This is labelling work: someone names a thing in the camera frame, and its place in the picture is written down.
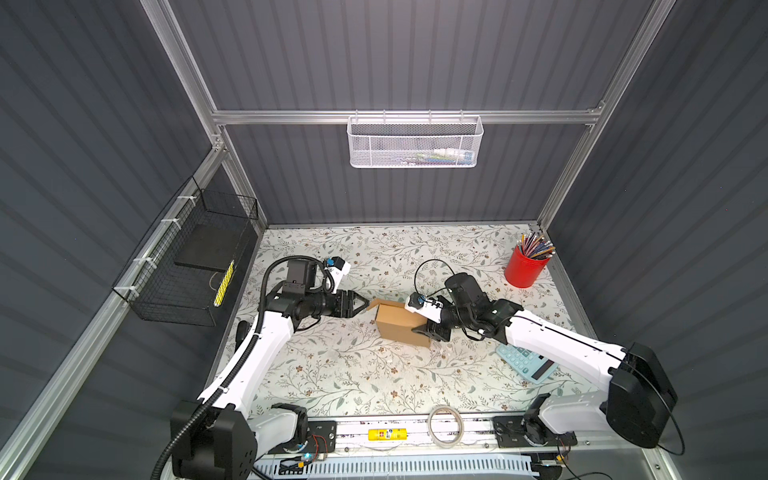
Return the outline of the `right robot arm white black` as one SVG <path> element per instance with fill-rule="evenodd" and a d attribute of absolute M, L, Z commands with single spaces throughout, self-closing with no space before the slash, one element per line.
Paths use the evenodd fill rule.
<path fill-rule="evenodd" d="M 447 342 L 454 330 L 543 356 L 593 387 L 587 393 L 539 394 L 518 429 L 533 446 L 561 445 L 579 432 L 609 431 L 641 448 L 660 445 L 678 395 L 655 352 L 640 343 L 606 343 L 551 323 L 507 299 L 492 300 L 467 273 L 450 276 L 445 295 L 412 293 L 406 310 L 425 318 L 418 334 Z"/>

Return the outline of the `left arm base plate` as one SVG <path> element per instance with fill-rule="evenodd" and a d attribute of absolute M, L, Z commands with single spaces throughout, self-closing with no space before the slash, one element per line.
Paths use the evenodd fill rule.
<path fill-rule="evenodd" d="M 338 423 L 333 420 L 310 420 L 302 443 L 285 442 L 269 450 L 269 454 L 333 453 L 336 449 Z"/>

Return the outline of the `brown cardboard box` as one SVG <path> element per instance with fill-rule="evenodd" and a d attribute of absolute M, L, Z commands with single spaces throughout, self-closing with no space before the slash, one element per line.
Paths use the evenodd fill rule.
<path fill-rule="evenodd" d="M 403 303 L 374 299 L 367 311 L 375 310 L 375 325 L 380 337 L 411 346 L 429 348 L 431 340 L 414 328 L 425 326 L 427 319 L 408 311 Z"/>

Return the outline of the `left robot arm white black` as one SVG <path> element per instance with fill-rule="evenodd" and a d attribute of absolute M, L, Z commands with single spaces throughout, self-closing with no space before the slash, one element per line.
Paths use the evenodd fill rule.
<path fill-rule="evenodd" d="M 257 316 L 243 332 L 237 349 L 194 401 L 180 402 L 170 421 L 171 439 L 151 473 L 164 468 L 183 479 L 246 479 L 254 464 L 274 448 L 302 448 L 308 441 L 305 408 L 278 403 L 252 417 L 251 403 L 278 354 L 291 337 L 304 331 L 302 321 L 347 319 L 362 312 L 360 295 L 340 284 L 350 262 L 290 255 L 276 260 L 287 276 L 270 287 L 261 284 Z"/>

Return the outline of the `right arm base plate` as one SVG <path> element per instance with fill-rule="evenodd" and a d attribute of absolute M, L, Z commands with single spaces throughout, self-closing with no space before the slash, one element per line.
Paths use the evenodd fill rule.
<path fill-rule="evenodd" d="M 492 419 L 492 430 L 499 447 L 573 447 L 578 439 L 573 432 L 556 434 L 541 421 L 523 415 L 498 415 Z"/>

